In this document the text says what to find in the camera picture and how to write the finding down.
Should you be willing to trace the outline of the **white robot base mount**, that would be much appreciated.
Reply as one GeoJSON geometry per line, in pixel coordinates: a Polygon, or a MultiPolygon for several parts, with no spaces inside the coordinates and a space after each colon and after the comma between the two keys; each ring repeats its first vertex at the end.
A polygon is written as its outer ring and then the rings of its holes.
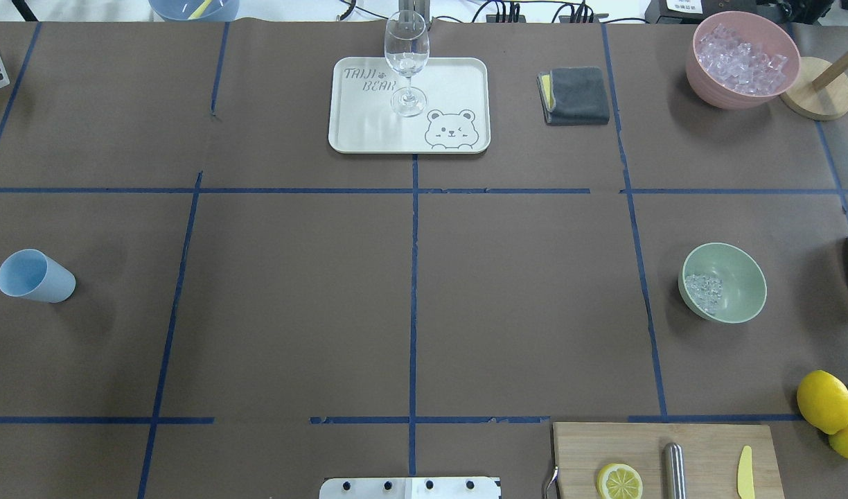
{"type": "Polygon", "coordinates": [[[500,480],[486,476],[335,478],[319,498],[501,498],[500,480]]]}

